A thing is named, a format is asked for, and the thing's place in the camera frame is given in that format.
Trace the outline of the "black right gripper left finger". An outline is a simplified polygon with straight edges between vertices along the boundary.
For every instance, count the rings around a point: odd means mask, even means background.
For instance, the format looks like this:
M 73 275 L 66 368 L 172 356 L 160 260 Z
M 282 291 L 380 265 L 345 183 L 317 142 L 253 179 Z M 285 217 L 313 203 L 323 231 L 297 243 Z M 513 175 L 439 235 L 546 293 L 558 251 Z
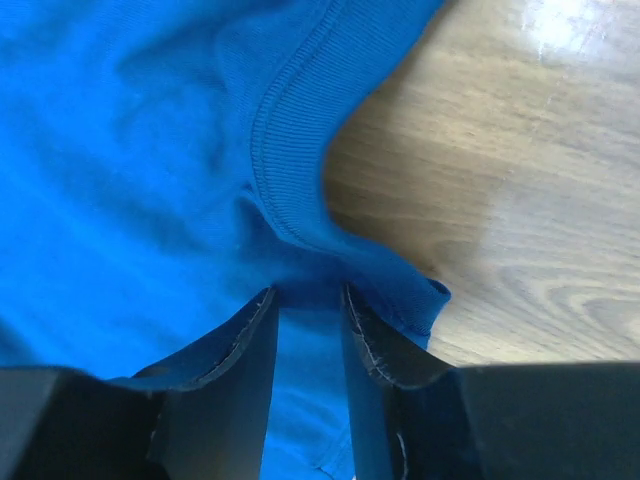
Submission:
M 62 367 L 1 372 L 5 479 L 256 479 L 266 436 L 278 300 L 131 378 Z

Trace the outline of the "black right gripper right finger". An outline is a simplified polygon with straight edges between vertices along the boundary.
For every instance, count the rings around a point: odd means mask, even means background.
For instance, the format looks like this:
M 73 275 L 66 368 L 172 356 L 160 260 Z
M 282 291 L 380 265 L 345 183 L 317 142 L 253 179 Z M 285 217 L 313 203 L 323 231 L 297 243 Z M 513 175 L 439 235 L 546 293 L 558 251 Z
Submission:
M 360 479 L 635 479 L 635 362 L 456 367 L 352 286 L 342 347 Z

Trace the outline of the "blue t shirt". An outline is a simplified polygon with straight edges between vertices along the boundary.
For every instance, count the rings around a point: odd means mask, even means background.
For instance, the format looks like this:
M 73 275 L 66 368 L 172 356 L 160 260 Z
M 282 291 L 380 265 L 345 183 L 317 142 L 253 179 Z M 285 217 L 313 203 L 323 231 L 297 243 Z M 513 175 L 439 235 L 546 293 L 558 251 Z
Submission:
M 261 475 L 355 474 L 341 287 L 420 346 L 450 293 L 330 218 L 327 148 L 435 1 L 5 1 L 1 362 L 131 375 L 281 301 Z

